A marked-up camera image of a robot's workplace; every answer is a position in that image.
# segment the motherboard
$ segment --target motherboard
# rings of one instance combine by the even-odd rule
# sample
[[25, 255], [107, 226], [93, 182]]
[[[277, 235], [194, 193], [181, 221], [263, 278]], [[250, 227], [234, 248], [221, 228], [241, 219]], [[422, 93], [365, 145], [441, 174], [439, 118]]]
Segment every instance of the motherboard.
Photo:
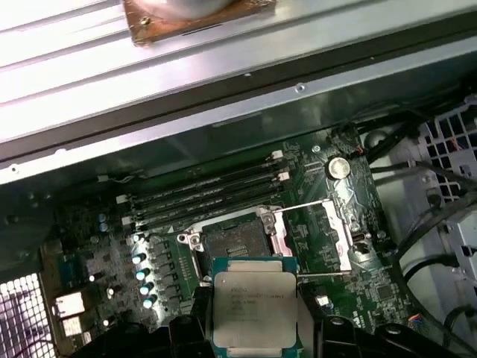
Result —
[[91, 312], [66, 335], [87, 343], [115, 321], [152, 331], [188, 313], [214, 257], [296, 257], [328, 313], [369, 332], [407, 324], [362, 154], [354, 128], [330, 129], [58, 202], [61, 286], [82, 292]]

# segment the mesh grille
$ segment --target mesh grille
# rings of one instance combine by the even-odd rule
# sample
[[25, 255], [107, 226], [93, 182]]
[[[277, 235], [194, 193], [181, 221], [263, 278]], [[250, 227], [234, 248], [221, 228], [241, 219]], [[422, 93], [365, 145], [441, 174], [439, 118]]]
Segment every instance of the mesh grille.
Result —
[[0, 358], [53, 358], [37, 274], [0, 285]]
[[[477, 160], [477, 109], [468, 107], [453, 111], [427, 124], [425, 137], [427, 154], [432, 165], [462, 175], [477, 175], [473, 170]], [[437, 175], [440, 193], [445, 201], [461, 196], [459, 184]]]

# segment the black cable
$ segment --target black cable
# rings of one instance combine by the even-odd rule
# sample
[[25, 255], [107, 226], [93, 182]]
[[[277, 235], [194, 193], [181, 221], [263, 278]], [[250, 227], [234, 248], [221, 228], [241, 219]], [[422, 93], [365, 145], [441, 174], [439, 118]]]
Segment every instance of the black cable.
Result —
[[426, 216], [434, 211], [438, 210], [439, 206], [432, 206], [425, 209], [421, 214], [417, 216], [417, 218], [409, 225], [409, 228], [405, 232], [406, 236], [411, 235], [411, 233], [416, 230], [416, 227], [426, 218]]
[[462, 184], [462, 186], [465, 186], [466, 188], [476, 188], [477, 187], [477, 181], [475, 179], [472, 179], [472, 178], [469, 178], [469, 177], [464, 177], [463, 175], [456, 174], [456, 173], [451, 172], [449, 170], [439, 168], [438, 166], [433, 166], [432, 164], [429, 164], [429, 163], [426, 163], [426, 162], [416, 162], [416, 166], [432, 170], [435, 174], [441, 175], [441, 176], [443, 176], [447, 179], [450, 179], [451, 181], [455, 181], [457, 183], [460, 183], [460, 184]]
[[386, 138], [379, 142], [376, 146], [372, 147], [366, 154], [366, 158], [369, 164], [374, 163], [381, 157], [388, 154], [391, 149], [398, 145], [404, 138], [429, 120], [433, 120], [433, 117], [421, 113], [417, 110], [408, 110], [406, 113], [401, 113], [399, 116], [405, 116], [406, 123], [399, 126], [396, 130], [390, 133]]
[[427, 266], [436, 265], [438, 263], [448, 267], [459, 267], [459, 262], [457, 261], [457, 257], [454, 254], [442, 254], [436, 257], [431, 257], [412, 266], [404, 275], [405, 282], [409, 282], [411, 277], [413, 277], [419, 270]]
[[439, 213], [433, 215], [430, 219], [422, 223], [411, 235], [404, 238], [398, 244], [398, 249], [396, 254], [392, 259], [392, 270], [394, 272], [394, 278], [401, 288], [401, 290], [409, 297], [411, 303], [414, 307], [420, 312], [420, 314], [431, 322], [437, 329], [439, 329], [445, 337], [448, 337], [450, 341], [453, 341], [459, 344], [462, 348], [469, 352], [469, 354], [477, 358], [477, 351], [475, 351], [472, 346], [468, 345], [463, 339], [456, 336], [452, 331], [440, 323], [416, 298], [414, 293], [409, 289], [409, 286], [402, 274], [402, 269], [399, 261], [405, 255], [405, 253], [411, 248], [416, 242], [422, 239], [430, 230], [439, 225], [443, 220], [448, 219], [452, 215], [456, 214], [460, 210], [464, 210], [471, 204], [477, 201], [477, 194], [470, 192], [466, 194], [463, 198], [453, 201], [452, 203], [447, 204]]
[[452, 342], [455, 342], [459, 346], [461, 346], [463, 349], [465, 349], [469, 355], [473, 358], [477, 358], [477, 351], [473, 349], [471, 345], [469, 345], [467, 342], [465, 342], [462, 338], [456, 336], [452, 331], [445, 327], [442, 323], [440, 323], [417, 299], [416, 296], [414, 296], [414, 293], [409, 289], [408, 284], [405, 282], [404, 277], [402, 276], [402, 271], [401, 271], [401, 265], [399, 264], [399, 259], [394, 259], [392, 269], [394, 271], [395, 275], [395, 280], [401, 289], [401, 291], [406, 294], [411, 303], [414, 305], [416, 310], [421, 314], [422, 317], [424, 317], [428, 322], [430, 322], [433, 326], [435, 326], [440, 332], [445, 337], [448, 337], [448, 339]]
[[404, 238], [397, 245], [396, 257], [399, 261], [404, 254], [412, 247], [416, 242], [418, 242], [424, 235], [426, 235], [431, 229], [439, 225], [443, 220], [447, 220], [454, 214], [459, 211], [469, 207], [471, 204], [477, 202], [477, 193], [469, 192], [462, 198], [448, 203], [441, 211], [431, 216], [430, 219], [422, 223], [415, 231], [413, 231], [409, 236]]
[[[472, 306], [456, 307], [446, 316], [446, 319], [444, 320], [444, 327], [452, 331], [454, 329], [454, 324], [456, 323], [457, 318], [459, 318], [462, 313], [465, 313], [465, 315], [467, 316], [472, 316], [477, 315], [477, 310]], [[450, 346], [450, 340], [448, 337], [444, 336], [442, 346], [444, 346], [445, 348], [448, 348]]]
[[[412, 166], [409, 166], [408, 162], [403, 162], [403, 163], [397, 163], [393, 164], [391, 166], [377, 166], [374, 168], [371, 168], [371, 173], [377, 174], [377, 173], [386, 173], [386, 172], [394, 172], [396, 170], [401, 170], [401, 169], [411, 169], [414, 168]], [[432, 164], [426, 163], [426, 162], [415, 162], [415, 168], [421, 168], [421, 169], [426, 169], [426, 170], [431, 170], [435, 174], [443, 176], [450, 181], [454, 181], [456, 183], [460, 183], [460, 185], [468, 188], [468, 189], [475, 189], [477, 188], [477, 180], [465, 177], [460, 174], [456, 174], [454, 172], [451, 172], [449, 170], [445, 170], [442, 168], [439, 168], [438, 166], [433, 166]]]
[[402, 169], [409, 169], [409, 164], [407, 162], [393, 164], [391, 166], [374, 166], [371, 169], [371, 173], [378, 174], [378, 173], [387, 173], [387, 172], [395, 172], [396, 170]]

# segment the silver metal frame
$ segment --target silver metal frame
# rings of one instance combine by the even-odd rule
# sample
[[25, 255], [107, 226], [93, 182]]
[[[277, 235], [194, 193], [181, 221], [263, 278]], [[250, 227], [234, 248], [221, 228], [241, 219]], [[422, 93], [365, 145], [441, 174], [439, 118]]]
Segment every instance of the silver metal frame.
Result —
[[85, 1], [38, 18], [15, 11], [16, 1], [2, 12], [0, 142], [477, 8], [476, 0], [279, 0], [136, 48], [116, 0]]
[[71, 150], [58, 150], [55, 154], [47, 155], [26, 163], [13, 164], [0, 170], [0, 184], [14, 182], [23, 178], [33, 177], [54, 169], [70, 166], [75, 163], [111, 154], [156, 139], [173, 136], [184, 131], [190, 131], [207, 125], [216, 125], [229, 119], [247, 116], [266, 108], [308, 98], [319, 93], [329, 92], [338, 88], [371, 81], [376, 78], [416, 69], [431, 63], [437, 63], [449, 58], [462, 56], [477, 51], [477, 37], [470, 37], [436, 48], [402, 56], [393, 60], [373, 64], [371, 66], [342, 72], [327, 78], [321, 78], [306, 84], [271, 92], [248, 100], [228, 104], [213, 110], [197, 113], [182, 119], [166, 122], [140, 131], [102, 140]]

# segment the copper plate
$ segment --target copper plate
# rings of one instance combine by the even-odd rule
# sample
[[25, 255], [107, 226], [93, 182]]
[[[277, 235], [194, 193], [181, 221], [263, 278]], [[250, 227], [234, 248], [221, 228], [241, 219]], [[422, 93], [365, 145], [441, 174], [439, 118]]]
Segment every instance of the copper plate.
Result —
[[185, 34], [222, 22], [239, 19], [264, 8], [274, 6], [277, 0], [240, 0], [222, 11], [199, 20], [168, 21], [155, 17], [140, 9], [133, 0], [124, 0], [124, 11], [131, 37], [135, 45], [147, 45], [174, 35]]

